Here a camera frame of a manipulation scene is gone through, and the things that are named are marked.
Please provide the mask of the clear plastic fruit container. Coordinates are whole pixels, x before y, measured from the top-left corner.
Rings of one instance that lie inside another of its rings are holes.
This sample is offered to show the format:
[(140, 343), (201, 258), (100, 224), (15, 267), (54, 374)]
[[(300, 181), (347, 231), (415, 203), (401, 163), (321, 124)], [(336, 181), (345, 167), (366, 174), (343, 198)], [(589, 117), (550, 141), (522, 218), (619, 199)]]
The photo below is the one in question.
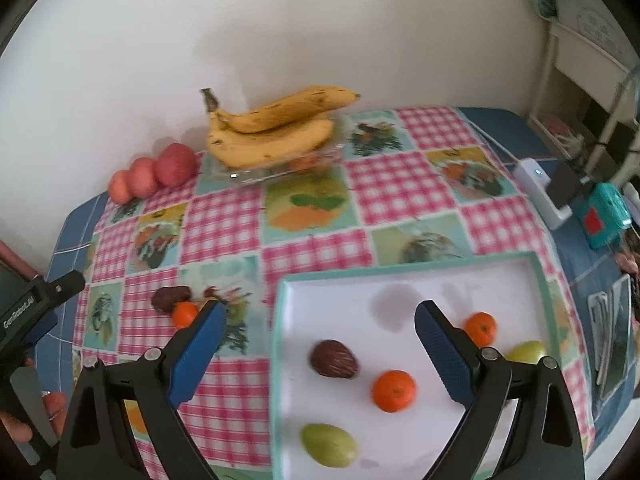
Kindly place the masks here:
[(218, 183), (250, 185), (290, 174), (328, 170), (329, 166), (343, 158), (350, 130), (355, 125), (352, 118), (345, 114), (332, 113), (330, 118), (334, 123), (332, 136), (311, 152), (288, 156), (275, 162), (265, 162), (247, 169), (229, 168), (213, 155), (208, 155), (207, 162), (203, 164), (206, 167), (204, 174)]

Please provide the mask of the middle red apple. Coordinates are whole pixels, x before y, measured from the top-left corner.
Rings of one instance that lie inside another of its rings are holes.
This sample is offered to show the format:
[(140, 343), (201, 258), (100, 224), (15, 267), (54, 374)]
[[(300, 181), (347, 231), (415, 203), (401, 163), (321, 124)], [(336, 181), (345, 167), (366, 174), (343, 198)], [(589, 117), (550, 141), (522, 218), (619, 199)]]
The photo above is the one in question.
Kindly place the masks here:
[(158, 189), (154, 160), (149, 157), (137, 158), (128, 170), (127, 185), (135, 198), (145, 200), (152, 196)]

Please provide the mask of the orange mandarin on tray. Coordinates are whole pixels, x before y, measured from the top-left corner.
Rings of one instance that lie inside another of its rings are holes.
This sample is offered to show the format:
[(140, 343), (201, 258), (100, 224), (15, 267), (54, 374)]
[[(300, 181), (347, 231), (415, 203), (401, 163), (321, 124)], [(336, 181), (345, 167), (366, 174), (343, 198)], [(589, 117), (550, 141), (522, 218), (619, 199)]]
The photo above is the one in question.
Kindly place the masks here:
[(469, 316), (463, 329), (478, 348), (491, 347), (498, 334), (496, 320), (486, 312), (476, 312)]

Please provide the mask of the dark brown avocado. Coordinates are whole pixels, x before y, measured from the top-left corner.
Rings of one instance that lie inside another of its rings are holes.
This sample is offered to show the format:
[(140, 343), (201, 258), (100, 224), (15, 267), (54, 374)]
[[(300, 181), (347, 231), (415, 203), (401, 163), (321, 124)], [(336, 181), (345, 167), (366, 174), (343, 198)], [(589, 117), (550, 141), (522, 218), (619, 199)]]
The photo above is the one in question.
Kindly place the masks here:
[(329, 378), (352, 379), (359, 373), (356, 356), (341, 341), (319, 341), (308, 356), (310, 367), (319, 375)]
[(151, 304), (156, 313), (171, 315), (179, 302), (190, 301), (192, 292), (189, 286), (161, 287), (154, 292)]

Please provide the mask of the orange mandarin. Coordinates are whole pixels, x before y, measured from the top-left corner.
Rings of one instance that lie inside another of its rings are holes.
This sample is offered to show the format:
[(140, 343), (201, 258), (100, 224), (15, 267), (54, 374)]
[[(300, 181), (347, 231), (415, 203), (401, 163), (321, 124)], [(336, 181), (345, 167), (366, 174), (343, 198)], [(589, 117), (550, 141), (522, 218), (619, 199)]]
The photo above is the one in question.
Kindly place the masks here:
[(486, 312), (476, 312), (469, 316), (463, 329), (478, 348), (491, 347), (498, 334), (496, 320)]
[(171, 321), (177, 330), (189, 327), (198, 317), (200, 308), (191, 301), (180, 301), (175, 304), (171, 313)]
[(371, 387), (372, 402), (385, 413), (397, 413), (416, 400), (416, 382), (404, 370), (386, 370)]

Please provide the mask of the yellow banana bunch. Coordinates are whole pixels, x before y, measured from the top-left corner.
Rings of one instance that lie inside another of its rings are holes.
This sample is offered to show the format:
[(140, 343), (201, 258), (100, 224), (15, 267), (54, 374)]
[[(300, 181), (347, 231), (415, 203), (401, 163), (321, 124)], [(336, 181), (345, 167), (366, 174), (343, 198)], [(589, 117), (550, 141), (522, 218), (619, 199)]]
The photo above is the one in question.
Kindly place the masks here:
[(243, 114), (224, 110), (212, 89), (201, 95), (209, 118), (207, 148), (232, 169), (247, 169), (305, 154), (332, 136), (330, 116), (360, 94), (343, 87), (309, 86)]

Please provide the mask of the white charger device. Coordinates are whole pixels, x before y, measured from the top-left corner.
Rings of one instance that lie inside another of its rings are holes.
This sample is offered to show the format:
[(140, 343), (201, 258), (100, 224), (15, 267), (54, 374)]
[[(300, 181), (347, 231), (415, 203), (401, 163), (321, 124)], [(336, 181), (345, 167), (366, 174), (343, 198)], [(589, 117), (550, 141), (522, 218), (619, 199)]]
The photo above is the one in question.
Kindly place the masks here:
[(572, 208), (564, 205), (555, 206), (547, 193), (551, 178), (538, 162), (530, 157), (520, 159), (512, 171), (513, 177), (530, 201), (550, 231), (559, 229), (573, 214)]

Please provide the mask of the green pear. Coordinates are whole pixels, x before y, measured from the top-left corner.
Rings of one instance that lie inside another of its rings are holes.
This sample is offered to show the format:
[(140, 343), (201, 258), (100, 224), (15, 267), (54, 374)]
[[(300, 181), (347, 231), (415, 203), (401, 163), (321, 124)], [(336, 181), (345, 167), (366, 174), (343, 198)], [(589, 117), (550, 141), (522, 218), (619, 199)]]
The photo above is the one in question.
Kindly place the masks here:
[(511, 362), (536, 365), (547, 355), (547, 348), (540, 340), (530, 340), (518, 344), (506, 355)]

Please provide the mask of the white side table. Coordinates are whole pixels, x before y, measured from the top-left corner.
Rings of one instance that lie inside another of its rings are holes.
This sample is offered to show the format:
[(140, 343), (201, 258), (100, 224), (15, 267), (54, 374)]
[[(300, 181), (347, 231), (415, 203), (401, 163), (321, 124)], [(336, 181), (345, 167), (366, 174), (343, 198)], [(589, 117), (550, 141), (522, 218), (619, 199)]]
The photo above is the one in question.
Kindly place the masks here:
[(594, 136), (586, 161), (585, 172), (594, 174), (618, 125), (624, 124), (633, 128), (634, 132), (639, 131), (639, 71), (618, 62), (614, 56), (573, 29), (556, 21), (548, 23), (546, 50), (533, 103), (527, 115), (527, 125), (553, 153), (568, 159), (570, 152), (562, 147), (542, 122), (545, 114), (570, 117), (569, 105), (553, 107), (550, 104), (551, 79), (555, 73), (562, 74), (582, 94), (608, 112), (601, 132)]

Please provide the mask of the green mango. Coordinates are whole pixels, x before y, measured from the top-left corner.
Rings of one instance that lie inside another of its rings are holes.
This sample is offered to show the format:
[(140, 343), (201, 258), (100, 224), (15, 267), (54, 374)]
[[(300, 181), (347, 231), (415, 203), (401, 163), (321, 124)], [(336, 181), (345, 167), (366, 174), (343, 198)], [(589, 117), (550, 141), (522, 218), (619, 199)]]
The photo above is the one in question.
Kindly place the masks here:
[(359, 453), (357, 441), (347, 431), (333, 425), (303, 426), (300, 440), (311, 458), (329, 468), (346, 468)]

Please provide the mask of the teal toy box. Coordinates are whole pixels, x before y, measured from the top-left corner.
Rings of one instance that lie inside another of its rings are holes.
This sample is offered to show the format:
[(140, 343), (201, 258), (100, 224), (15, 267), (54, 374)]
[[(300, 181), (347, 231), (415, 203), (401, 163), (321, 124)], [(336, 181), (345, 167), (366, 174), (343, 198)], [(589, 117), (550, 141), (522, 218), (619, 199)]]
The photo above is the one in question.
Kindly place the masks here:
[(577, 204), (575, 212), (593, 250), (612, 243), (631, 227), (631, 215), (623, 196), (611, 183), (598, 183)]

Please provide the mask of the small red apple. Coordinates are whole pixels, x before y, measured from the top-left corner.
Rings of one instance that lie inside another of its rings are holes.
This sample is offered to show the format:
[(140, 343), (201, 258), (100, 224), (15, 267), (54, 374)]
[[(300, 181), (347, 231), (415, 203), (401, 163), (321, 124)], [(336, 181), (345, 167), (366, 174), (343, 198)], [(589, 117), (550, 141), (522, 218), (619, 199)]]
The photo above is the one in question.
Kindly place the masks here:
[(111, 201), (117, 205), (126, 205), (132, 201), (132, 195), (128, 185), (128, 171), (118, 170), (111, 176), (108, 182), (107, 194)]

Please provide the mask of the fruit pattern checkered tablecloth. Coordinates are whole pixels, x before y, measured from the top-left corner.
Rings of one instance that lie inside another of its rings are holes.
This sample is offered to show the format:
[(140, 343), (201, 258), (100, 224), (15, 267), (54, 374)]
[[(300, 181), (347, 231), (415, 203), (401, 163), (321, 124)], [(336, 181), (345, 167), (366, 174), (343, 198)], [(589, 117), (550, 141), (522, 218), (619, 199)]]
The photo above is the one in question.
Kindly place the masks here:
[(71, 392), (80, 362), (115, 363), (174, 333), (154, 292), (185, 284), (231, 307), (220, 356), (181, 411), (217, 474), (270, 477), (268, 321), (280, 278), (297, 272), (536, 252), (550, 287), (556, 336), (582, 444), (592, 450), (587, 349), (570, 260), (580, 229), (551, 232), (508, 174), (512, 158), (552, 155), (507, 110), (447, 107), (352, 116), (341, 162), (237, 188), (209, 154), (198, 175), (148, 200), (98, 196), (67, 217), (49, 274), (85, 274), (35, 351), (43, 388)]

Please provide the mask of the dark brown avocado on tray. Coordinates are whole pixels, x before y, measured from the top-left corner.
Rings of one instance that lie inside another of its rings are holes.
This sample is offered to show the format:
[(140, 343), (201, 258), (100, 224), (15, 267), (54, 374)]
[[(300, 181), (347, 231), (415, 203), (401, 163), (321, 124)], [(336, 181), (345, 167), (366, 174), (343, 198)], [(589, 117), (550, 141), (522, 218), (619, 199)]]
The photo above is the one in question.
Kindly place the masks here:
[(329, 378), (352, 379), (359, 373), (356, 356), (341, 341), (319, 341), (308, 356), (310, 367), (319, 375)]

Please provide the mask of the large red apple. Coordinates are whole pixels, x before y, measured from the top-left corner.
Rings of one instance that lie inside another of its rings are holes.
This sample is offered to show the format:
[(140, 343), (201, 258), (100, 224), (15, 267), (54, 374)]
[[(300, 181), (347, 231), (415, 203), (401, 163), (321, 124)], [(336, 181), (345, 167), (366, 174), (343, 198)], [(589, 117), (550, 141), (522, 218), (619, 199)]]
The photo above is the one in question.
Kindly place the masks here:
[(171, 143), (154, 162), (154, 174), (165, 188), (178, 188), (198, 174), (198, 158), (181, 143)]

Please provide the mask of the white tray teal rim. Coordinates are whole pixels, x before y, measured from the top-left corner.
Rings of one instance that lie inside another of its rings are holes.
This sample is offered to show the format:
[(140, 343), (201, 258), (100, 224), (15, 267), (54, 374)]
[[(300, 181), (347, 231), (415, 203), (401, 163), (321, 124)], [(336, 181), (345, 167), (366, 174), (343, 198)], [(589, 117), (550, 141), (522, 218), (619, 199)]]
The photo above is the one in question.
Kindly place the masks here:
[[(272, 474), (277, 479), (420, 479), (463, 415), (450, 399), (414, 329), (420, 302), (432, 300), (455, 326), (475, 312), (498, 324), (502, 353), (540, 340), (560, 352), (550, 290), (533, 252), (292, 274), (279, 283), (270, 363)], [(319, 341), (341, 341), (356, 356), (352, 379), (317, 374), (308, 363)], [(416, 400), (385, 413), (371, 387), (386, 370), (416, 382)], [(347, 431), (359, 453), (346, 468), (318, 464), (300, 430), (329, 424)]]

